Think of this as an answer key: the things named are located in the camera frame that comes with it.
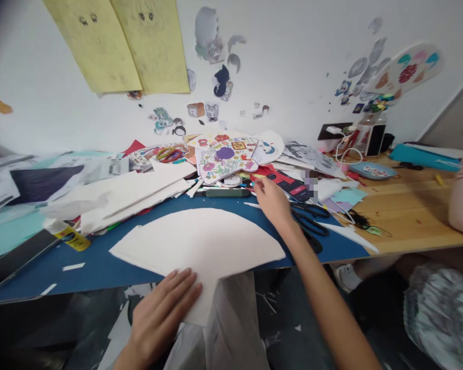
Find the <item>white cable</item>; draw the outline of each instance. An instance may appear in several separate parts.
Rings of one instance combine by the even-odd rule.
[[[341,156],[341,160],[338,159],[338,150],[340,149],[340,145],[343,143],[343,140],[346,138],[346,135],[343,134],[343,133],[340,133],[343,135],[343,139],[341,139],[341,141],[339,142],[339,144],[336,146],[336,154],[334,155],[334,157],[336,158],[336,162],[338,163],[341,163],[341,164],[358,164],[358,163],[361,163],[363,160],[364,160],[364,156],[362,154],[362,152],[360,152],[358,149],[355,149],[353,147],[350,147],[348,148],[347,150],[345,150],[345,152],[343,153],[343,155]],[[346,154],[350,151],[350,150],[353,150],[353,151],[356,151],[359,155],[360,155],[360,160],[358,162],[355,162],[355,163],[352,163],[352,162],[343,162],[343,158],[345,158]]]

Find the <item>white wall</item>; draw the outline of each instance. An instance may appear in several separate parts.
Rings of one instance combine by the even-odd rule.
[[[367,56],[379,37],[387,36],[381,57],[429,41],[441,48],[446,64],[437,77],[404,96],[388,112],[389,132],[397,141],[413,140],[431,124],[463,85],[463,0],[178,0],[188,68],[197,74],[190,95],[154,95],[138,102],[124,95],[98,98],[89,91],[77,64],[41,0],[0,1],[0,98],[14,113],[0,115],[0,143],[20,152],[97,149],[121,151],[133,139],[145,144],[170,142],[157,137],[147,119],[165,107],[186,123],[188,133],[201,132],[186,105],[218,100],[211,79],[221,65],[199,60],[194,51],[194,18],[208,5],[218,12],[220,36],[247,38],[235,52],[242,60],[220,119],[229,128],[255,134],[276,130],[285,139],[322,146],[316,141],[324,123],[358,121],[351,113],[356,99],[340,106],[334,92],[344,71]],[[381,16],[376,36],[367,29]],[[253,103],[271,107],[252,120]],[[248,116],[241,118],[240,110]]]

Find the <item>blue cutting mat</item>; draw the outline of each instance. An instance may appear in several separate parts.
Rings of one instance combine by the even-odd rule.
[[[183,195],[178,199],[170,199],[159,204],[148,214],[133,217],[109,231],[106,235],[95,238],[91,246],[83,252],[77,252],[68,245],[61,244],[0,287],[0,302],[37,297],[53,283],[56,283],[57,286],[49,294],[72,293],[160,281],[162,279],[160,275],[119,260],[108,251],[135,226],[145,225],[169,213],[193,208],[218,208],[236,213],[256,223],[277,239],[285,250],[287,257],[280,261],[262,265],[257,269],[293,266],[293,259],[273,225],[260,209],[244,205],[244,201],[256,203],[257,199],[254,197],[246,199],[198,197],[191,199],[189,196]],[[322,219],[322,222],[339,225],[333,217]],[[175,225],[174,230],[171,230],[171,232],[178,232],[178,225]],[[324,248],[323,252],[318,255],[323,263],[369,256],[362,246],[337,233],[331,232],[328,237],[319,236],[317,238]],[[62,271],[64,266],[83,262],[85,262],[85,265],[80,269]]]

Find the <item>black scissors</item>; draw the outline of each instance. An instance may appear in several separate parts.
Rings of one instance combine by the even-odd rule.
[[[314,236],[311,235],[311,233],[320,236],[328,236],[329,230],[326,229],[324,226],[318,224],[316,221],[313,220],[313,218],[331,217],[328,210],[318,205],[309,205],[305,203],[290,203],[290,206],[293,218],[302,228],[304,235],[307,238],[312,249],[314,249],[315,253],[321,253],[323,251],[323,246]]]
[[[401,162],[399,165],[394,166],[393,168],[406,168],[409,170],[422,171],[423,166],[419,166],[410,162]]]

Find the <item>glue stick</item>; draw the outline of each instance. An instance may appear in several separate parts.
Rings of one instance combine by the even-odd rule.
[[[89,245],[91,245],[89,240],[75,231],[72,226],[65,223],[64,221],[54,218],[47,218],[43,222],[43,228],[51,235],[56,236],[58,239],[70,245],[78,252],[82,252],[84,249],[89,247]]]

